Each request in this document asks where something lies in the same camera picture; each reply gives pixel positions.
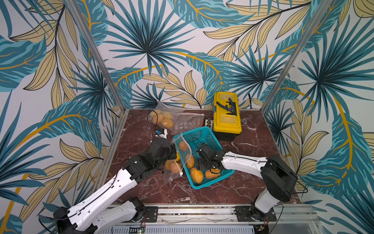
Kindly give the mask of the clear dotted bag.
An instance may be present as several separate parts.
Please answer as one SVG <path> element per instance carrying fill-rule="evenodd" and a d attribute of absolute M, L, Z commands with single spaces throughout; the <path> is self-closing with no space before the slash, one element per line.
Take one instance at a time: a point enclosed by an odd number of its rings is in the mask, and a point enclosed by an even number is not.
<path fill-rule="evenodd" d="M 171 129 L 171 134 L 175 136 L 186 131 L 199 128 L 203 125 L 204 118 L 204 114 L 180 113 L 177 115 L 174 126 Z"/>
<path fill-rule="evenodd" d="M 175 159 L 167 160 L 162 170 L 164 183 L 168 184 L 183 176 L 184 169 L 188 169 L 188 164 L 192 162 L 192 151 L 187 143 L 186 134 L 182 133 L 174 137 L 171 142 L 175 148 Z"/>

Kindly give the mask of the potato orange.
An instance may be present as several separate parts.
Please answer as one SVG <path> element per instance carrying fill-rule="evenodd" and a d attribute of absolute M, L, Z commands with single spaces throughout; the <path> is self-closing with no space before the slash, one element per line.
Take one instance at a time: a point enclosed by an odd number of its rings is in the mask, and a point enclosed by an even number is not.
<path fill-rule="evenodd" d="M 182 172 L 181 165 L 178 162 L 173 161 L 170 164 L 170 169 L 174 174 L 180 174 Z"/>

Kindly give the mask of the teal plastic basket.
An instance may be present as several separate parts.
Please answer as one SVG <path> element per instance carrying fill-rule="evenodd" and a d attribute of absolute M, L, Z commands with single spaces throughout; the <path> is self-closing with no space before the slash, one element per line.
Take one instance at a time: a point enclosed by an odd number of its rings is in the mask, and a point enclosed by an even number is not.
<path fill-rule="evenodd" d="M 186 134 L 187 143 L 190 145 L 192 155 L 194 156 L 194 160 L 195 160 L 195 166 L 194 167 L 196 167 L 196 160 L 199 158 L 197 150 L 200 148 L 200 146 L 203 143 L 206 143 L 214 151 L 219 151 L 219 150 L 223 149 L 220 142 L 216 138 L 216 136 L 213 134 L 211 129 L 208 128 L 208 127 L 199 127 L 199 128 L 184 132 L 184 134 Z M 203 180 L 202 183 L 197 184 L 197 183 L 193 182 L 193 180 L 191 178 L 191 175 L 190 175 L 190 170 L 191 169 L 184 169 L 185 174 L 186 174 L 186 176 L 187 176 L 187 178 L 190 182 L 191 187 L 195 190 L 199 190 L 199 189 L 211 186 L 214 183 L 217 183 L 219 181 L 222 181 L 222 180 L 228 178 L 229 176 L 231 176 L 235 172 L 234 170 L 222 170 L 220 177 L 218 177 L 216 179 L 207 179 L 205 177 L 205 172 L 206 171 L 201 170 L 204 174 L 204 180 Z"/>

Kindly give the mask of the yellow potato top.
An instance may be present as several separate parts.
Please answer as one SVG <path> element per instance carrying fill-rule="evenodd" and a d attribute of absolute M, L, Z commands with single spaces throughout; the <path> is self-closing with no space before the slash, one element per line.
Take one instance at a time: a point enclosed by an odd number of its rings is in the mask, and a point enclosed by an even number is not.
<path fill-rule="evenodd" d="M 164 119 L 161 120 L 161 125 L 164 128 L 171 129 L 174 126 L 174 122 L 171 119 L 164 118 Z"/>

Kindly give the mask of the yellow potato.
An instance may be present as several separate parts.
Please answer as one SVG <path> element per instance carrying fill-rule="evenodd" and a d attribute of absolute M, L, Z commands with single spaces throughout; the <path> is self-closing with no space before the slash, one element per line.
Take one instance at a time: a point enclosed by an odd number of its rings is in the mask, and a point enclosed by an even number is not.
<path fill-rule="evenodd" d="M 174 122 L 171 119 L 164 118 L 164 119 L 161 120 L 161 125 L 164 128 L 171 129 L 174 126 Z"/>
<path fill-rule="evenodd" d="M 157 117 L 158 115 L 161 115 L 162 114 L 162 111 L 161 110 L 158 110 L 158 109 L 156 109 L 156 110 L 152 110 L 151 112 L 150 112 L 150 117 L 151 118 L 155 118 L 155 117 Z"/>

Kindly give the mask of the clear zipper bag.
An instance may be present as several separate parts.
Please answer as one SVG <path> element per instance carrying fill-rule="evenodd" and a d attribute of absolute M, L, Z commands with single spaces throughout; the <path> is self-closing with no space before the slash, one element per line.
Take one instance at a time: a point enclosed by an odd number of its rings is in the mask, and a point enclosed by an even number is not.
<path fill-rule="evenodd" d="M 171 130 L 184 110 L 182 107 L 172 107 L 158 101 L 156 107 L 148 114 L 148 121 L 164 129 Z"/>

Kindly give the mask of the greenish potato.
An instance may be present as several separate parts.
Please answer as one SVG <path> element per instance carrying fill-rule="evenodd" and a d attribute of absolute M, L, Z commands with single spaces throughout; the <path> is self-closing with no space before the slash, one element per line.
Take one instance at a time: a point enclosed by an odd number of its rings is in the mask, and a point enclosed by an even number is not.
<path fill-rule="evenodd" d="M 162 115 L 165 119 L 173 120 L 173 115 L 170 112 L 164 111 L 162 112 Z"/>

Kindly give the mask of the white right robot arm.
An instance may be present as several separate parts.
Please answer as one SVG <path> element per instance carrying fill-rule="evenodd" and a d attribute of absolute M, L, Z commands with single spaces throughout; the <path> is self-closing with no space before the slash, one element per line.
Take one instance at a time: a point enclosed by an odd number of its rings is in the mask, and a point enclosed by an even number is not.
<path fill-rule="evenodd" d="M 198 168 L 235 170 L 261 178 L 266 188 L 251 205 L 254 215 L 267 214 L 279 202 L 289 202 L 298 181 L 296 173 L 278 156 L 251 157 L 230 151 L 214 151 L 206 143 L 196 151 L 199 154 Z"/>

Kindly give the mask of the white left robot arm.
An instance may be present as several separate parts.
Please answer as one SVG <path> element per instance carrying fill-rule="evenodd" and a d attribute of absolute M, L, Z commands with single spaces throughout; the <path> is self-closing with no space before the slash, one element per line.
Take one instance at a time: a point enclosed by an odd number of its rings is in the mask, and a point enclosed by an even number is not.
<path fill-rule="evenodd" d="M 145 206 L 133 197 L 117 208 L 108 207 L 120 196 L 152 176 L 166 161 L 176 159 L 174 143 L 155 138 L 148 149 L 125 161 L 116 175 L 71 208 L 58 208 L 52 217 L 59 234 L 100 234 L 124 221 L 140 221 Z"/>

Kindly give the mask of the yellow black toolbox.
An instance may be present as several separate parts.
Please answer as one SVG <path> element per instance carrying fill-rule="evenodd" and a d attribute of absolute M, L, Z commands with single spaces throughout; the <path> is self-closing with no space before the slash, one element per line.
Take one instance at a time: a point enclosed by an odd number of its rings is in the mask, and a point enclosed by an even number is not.
<path fill-rule="evenodd" d="M 228 98 L 236 103 L 237 116 L 229 115 L 228 111 L 219 107 L 216 102 L 228 105 Z M 240 118 L 240 108 L 238 105 L 238 97 L 231 92 L 217 92 L 213 100 L 213 127 L 212 131 L 220 141 L 234 141 L 242 132 L 242 124 Z"/>

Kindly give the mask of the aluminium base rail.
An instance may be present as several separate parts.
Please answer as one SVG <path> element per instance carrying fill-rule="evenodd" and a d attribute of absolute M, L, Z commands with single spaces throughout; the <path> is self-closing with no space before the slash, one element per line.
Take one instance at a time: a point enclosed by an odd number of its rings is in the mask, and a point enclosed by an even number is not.
<path fill-rule="evenodd" d="M 148 204 L 145 221 L 122 222 L 105 234 L 323 234 L 312 205 L 283 204 L 255 221 L 248 204 Z"/>

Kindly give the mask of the aluminium corner post left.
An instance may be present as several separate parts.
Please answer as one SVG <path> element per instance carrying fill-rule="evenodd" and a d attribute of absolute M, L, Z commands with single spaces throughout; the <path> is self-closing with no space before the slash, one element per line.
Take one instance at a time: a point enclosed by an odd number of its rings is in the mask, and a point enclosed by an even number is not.
<path fill-rule="evenodd" d="M 76 24 L 78 28 L 81 30 L 81 33 L 87 43 L 88 48 L 91 50 L 93 58 L 98 65 L 101 73 L 103 74 L 104 80 L 106 81 L 110 91 L 113 94 L 113 97 L 119 106 L 121 112 L 125 112 L 126 108 L 122 103 L 121 97 L 119 96 L 115 84 L 111 78 L 111 75 L 109 73 L 109 70 L 107 69 L 107 66 L 105 65 L 105 62 L 99 52 L 99 49 L 96 45 L 96 42 L 94 41 L 94 38 L 91 34 L 91 31 L 89 29 L 89 26 L 86 24 L 84 16 L 77 4 L 77 1 L 73 0 L 67 0 L 65 1 L 69 10 L 71 11 L 71 14 L 73 16 L 73 19 L 76 21 Z"/>

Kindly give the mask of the aluminium corner post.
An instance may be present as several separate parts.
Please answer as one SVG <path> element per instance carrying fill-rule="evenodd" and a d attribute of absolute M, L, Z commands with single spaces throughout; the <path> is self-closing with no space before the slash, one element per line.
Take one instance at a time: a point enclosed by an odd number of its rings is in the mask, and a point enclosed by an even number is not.
<path fill-rule="evenodd" d="M 280 86 L 284 82 L 286 75 L 289 73 L 289 70 L 293 66 L 295 60 L 298 58 L 299 54 L 302 52 L 302 50 L 306 46 L 308 40 L 312 37 L 315 29 L 317 28 L 319 22 L 323 18 L 323 15 L 325 14 L 325 12 L 327 11 L 328 7 L 330 6 L 332 2 L 333 2 L 332 0 L 322 1 L 321 4 L 316 9 L 314 16 L 311 17 L 310 23 L 306 27 L 305 32 L 302 33 L 300 40 L 296 44 L 295 49 L 291 53 L 289 59 L 287 60 L 287 63 L 282 69 L 279 75 L 279 78 L 275 81 L 272 89 L 270 90 L 268 94 L 266 101 L 264 102 L 262 108 L 260 109 L 263 114 L 269 109 L 270 104 L 272 100 L 274 99 L 274 97 L 276 96 L 277 91 L 280 89 Z"/>
<path fill-rule="evenodd" d="M 109 70 L 107 69 L 107 66 L 105 65 L 105 62 L 99 52 L 99 49 L 96 45 L 96 42 L 94 41 L 94 38 L 91 34 L 91 31 L 89 29 L 89 26 L 86 24 L 84 16 L 77 4 L 77 1 L 73 0 L 67 0 L 65 1 L 69 10 L 71 11 L 71 14 L 73 16 L 73 19 L 76 21 L 76 24 L 78 28 L 81 30 L 81 33 L 87 43 L 88 48 L 91 50 L 93 58 L 98 65 L 101 73 L 103 74 L 104 80 L 106 81 L 110 91 L 113 94 L 113 97 L 119 106 L 121 112 L 125 112 L 126 108 L 122 103 L 121 97 L 119 96 L 115 84 L 111 78 L 111 75 L 109 73 Z"/>

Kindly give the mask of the aluminium corner post right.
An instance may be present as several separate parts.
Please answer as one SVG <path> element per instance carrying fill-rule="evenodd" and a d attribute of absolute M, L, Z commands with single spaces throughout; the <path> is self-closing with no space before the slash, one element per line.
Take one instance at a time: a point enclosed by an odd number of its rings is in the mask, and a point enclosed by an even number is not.
<path fill-rule="evenodd" d="M 260 109 L 263 114 L 269 109 L 270 104 L 272 100 L 274 99 L 274 97 L 276 96 L 277 91 L 280 89 L 280 86 L 284 82 L 286 75 L 289 73 L 289 70 L 293 66 L 295 60 L 298 58 L 299 54 L 302 52 L 302 50 L 306 46 L 308 40 L 312 37 L 315 29 L 317 28 L 319 22 L 323 18 L 323 15 L 325 14 L 325 12 L 327 11 L 328 7 L 330 6 L 332 2 L 333 2 L 332 0 L 322 1 L 321 4 L 316 9 L 314 16 L 311 17 L 310 23 L 306 27 L 305 32 L 302 33 L 300 40 L 296 44 L 295 49 L 291 53 L 289 59 L 287 60 L 287 63 L 282 69 L 279 75 L 279 78 L 275 81 L 272 89 L 270 90 L 268 94 L 266 101 L 264 102 L 262 108 Z"/>

